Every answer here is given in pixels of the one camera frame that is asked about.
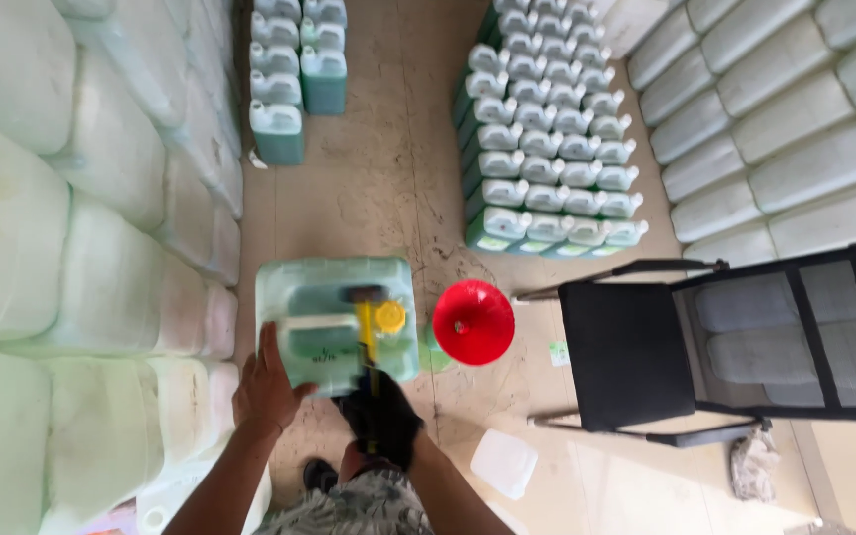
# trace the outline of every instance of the black chair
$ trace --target black chair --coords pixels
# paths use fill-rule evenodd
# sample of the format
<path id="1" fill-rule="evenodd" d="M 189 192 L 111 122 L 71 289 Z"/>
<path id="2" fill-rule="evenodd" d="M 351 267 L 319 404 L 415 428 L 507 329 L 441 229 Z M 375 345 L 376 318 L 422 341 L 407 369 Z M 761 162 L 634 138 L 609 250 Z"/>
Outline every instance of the black chair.
<path id="1" fill-rule="evenodd" d="M 600 284 L 701 269 L 711 272 L 673 284 Z M 688 447 L 745 436 L 768 418 L 856 420 L 856 244 L 736 269 L 637 260 L 515 298 L 555 299 L 578 409 L 529 418 L 535 426 Z M 750 420 L 677 434 L 623 430 L 696 410 Z"/>

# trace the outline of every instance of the red funnel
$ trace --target red funnel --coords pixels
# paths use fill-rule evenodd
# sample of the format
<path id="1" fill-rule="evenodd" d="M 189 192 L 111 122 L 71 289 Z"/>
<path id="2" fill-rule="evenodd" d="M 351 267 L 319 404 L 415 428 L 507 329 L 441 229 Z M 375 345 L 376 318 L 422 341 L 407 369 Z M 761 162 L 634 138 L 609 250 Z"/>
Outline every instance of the red funnel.
<path id="1" fill-rule="evenodd" d="M 514 310 L 497 288 L 473 279 L 450 286 L 434 307 L 432 330 L 441 350 L 460 363 L 497 360 L 514 340 Z"/>

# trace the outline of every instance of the person's hand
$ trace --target person's hand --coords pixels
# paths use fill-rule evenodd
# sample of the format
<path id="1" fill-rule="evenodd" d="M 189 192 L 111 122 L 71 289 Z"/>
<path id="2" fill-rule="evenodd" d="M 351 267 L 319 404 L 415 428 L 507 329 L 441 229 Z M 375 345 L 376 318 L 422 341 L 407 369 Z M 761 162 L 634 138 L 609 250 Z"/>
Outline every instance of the person's hand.
<path id="1" fill-rule="evenodd" d="M 275 433 L 282 433 L 296 418 L 303 398 L 318 389 L 312 383 L 289 385 L 276 345 L 276 324 L 264 323 L 258 353 L 246 359 L 233 394 L 233 420 L 238 428 L 253 428 L 260 437 L 278 437 Z"/>
<path id="2" fill-rule="evenodd" d="M 359 439 L 357 444 L 362 453 L 369 453 L 368 443 L 374 441 L 378 455 L 407 472 L 415 437 L 424 422 L 387 373 L 378 369 L 372 369 L 371 373 L 378 382 L 378 396 L 371 394 L 369 377 L 363 375 L 356 391 L 333 401 Z"/>

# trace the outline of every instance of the tiled floor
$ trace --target tiled floor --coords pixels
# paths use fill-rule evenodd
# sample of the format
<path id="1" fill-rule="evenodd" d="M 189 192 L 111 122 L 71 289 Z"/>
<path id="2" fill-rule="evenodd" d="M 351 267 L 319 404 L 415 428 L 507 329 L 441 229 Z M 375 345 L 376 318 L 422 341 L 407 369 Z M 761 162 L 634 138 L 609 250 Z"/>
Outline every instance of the tiled floor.
<path id="1" fill-rule="evenodd" d="M 545 286 L 637 257 L 673 257 L 669 203 L 652 159 L 648 132 L 634 120 L 628 137 L 641 173 L 637 213 L 651 226 L 638 248 L 604 261 L 554 261 L 465 249 L 458 151 L 449 119 L 451 89 L 486 0 L 347 0 L 350 28 L 346 113 L 310 117 L 306 161 L 265 170 L 244 165 L 243 265 L 237 359 L 253 349 L 253 280 L 273 259 L 398 255 L 415 274 L 424 322 L 446 286 L 479 278 L 510 291 Z M 625 71 L 621 63 L 617 70 Z M 622 110 L 638 119 L 636 95 Z M 815 505 L 787 422 L 774 430 L 782 452 L 779 505 L 731 497 L 722 446 L 674 450 L 585 433 L 528 428 L 528 414 L 576 404 L 569 367 L 555 368 L 548 344 L 563 340 L 559 309 L 517 307 L 517 335 L 500 360 L 482 368 L 422 371 L 405 386 L 432 435 L 494 507 L 529 533 L 629 535 L 780 533 L 815 516 Z M 662 426 L 688 428 L 699 415 Z M 470 474 L 485 428 L 511 432 L 540 454 L 518 501 Z M 310 455 L 338 466 L 349 429 L 327 400 L 305 404 L 271 460 L 273 506 L 300 493 L 301 462 Z"/>

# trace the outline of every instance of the yellow cap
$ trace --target yellow cap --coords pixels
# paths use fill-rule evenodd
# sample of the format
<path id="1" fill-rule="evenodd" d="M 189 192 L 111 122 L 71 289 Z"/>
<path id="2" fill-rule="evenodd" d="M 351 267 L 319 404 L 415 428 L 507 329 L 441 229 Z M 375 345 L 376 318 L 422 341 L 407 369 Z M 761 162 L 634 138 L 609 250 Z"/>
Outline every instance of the yellow cap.
<path id="1" fill-rule="evenodd" d="M 374 322 L 381 332 L 395 334 L 405 326 L 405 309 L 398 301 L 386 301 L 375 309 Z"/>

